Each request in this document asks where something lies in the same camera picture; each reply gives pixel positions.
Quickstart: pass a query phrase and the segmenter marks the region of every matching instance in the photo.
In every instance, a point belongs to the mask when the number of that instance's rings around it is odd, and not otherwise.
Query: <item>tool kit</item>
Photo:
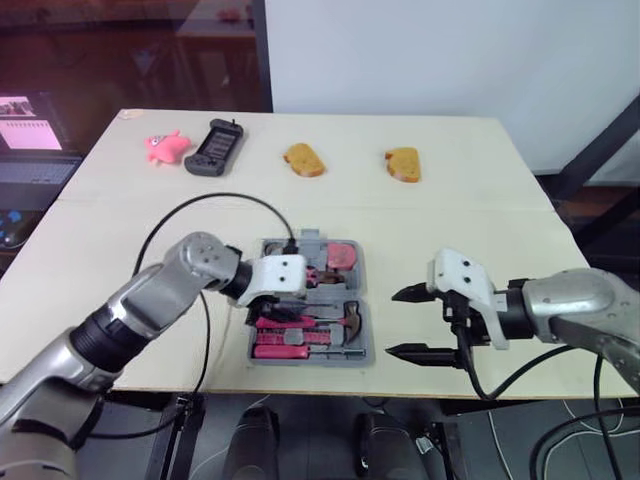
[[[279,295],[249,309],[249,358],[262,365],[362,367],[373,362],[369,311],[360,297],[362,250],[350,240],[303,230],[298,253],[307,259],[305,298]],[[282,254],[284,239],[266,239],[262,255]]]

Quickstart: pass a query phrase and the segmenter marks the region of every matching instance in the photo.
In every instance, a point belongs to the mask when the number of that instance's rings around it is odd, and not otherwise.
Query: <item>keyboard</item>
[[[72,163],[0,162],[0,183],[60,185],[74,168]]]

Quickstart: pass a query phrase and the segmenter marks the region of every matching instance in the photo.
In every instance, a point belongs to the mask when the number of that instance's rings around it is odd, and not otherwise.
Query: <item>toast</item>
[[[284,159],[301,177],[317,177],[326,170],[322,160],[306,143],[296,143],[289,147],[284,154]]]
[[[415,148],[394,148],[386,152],[384,158],[387,161],[387,171],[393,178],[408,183],[420,181],[420,159]]]

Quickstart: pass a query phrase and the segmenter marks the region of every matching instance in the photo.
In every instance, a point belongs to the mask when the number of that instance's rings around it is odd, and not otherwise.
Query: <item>hammer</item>
[[[338,323],[347,330],[345,344],[351,342],[360,333],[362,328],[362,317],[358,311],[358,302],[349,301],[344,303],[344,318],[313,318],[307,315],[300,315],[295,322],[278,322],[266,317],[258,318],[255,326],[257,328],[314,328],[322,325]]]

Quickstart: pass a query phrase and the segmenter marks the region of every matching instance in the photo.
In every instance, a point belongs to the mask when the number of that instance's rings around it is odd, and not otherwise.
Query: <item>tabletop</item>
[[[234,118],[245,138],[231,170],[195,177],[145,159],[143,140],[175,129],[195,144],[212,118]],[[327,165],[296,176],[282,154],[312,145]],[[423,179],[404,184],[384,168],[384,152],[413,146]],[[499,122],[486,118],[324,116],[144,111],[116,117],[0,280],[0,381],[6,381],[63,329],[80,323],[131,275],[142,241],[177,203],[215,191],[256,195],[280,209],[294,230],[318,228],[357,241],[364,252],[363,299],[371,312],[374,362],[366,368],[258,366],[247,359],[246,312],[207,293],[213,340],[204,391],[251,391],[474,398],[466,374],[402,362],[384,349],[403,342],[454,346],[438,304],[391,296],[423,281],[443,246],[483,263],[497,286],[586,262]],[[284,236],[273,215],[239,199],[195,204],[160,231],[147,263],[184,235],[209,231],[250,258],[260,239]],[[193,388],[204,355],[205,324],[196,303],[127,366],[116,388]],[[485,390],[551,347],[512,341],[474,351]],[[589,397],[595,357],[573,351],[522,377],[504,398]],[[603,395],[631,395],[605,368]]]

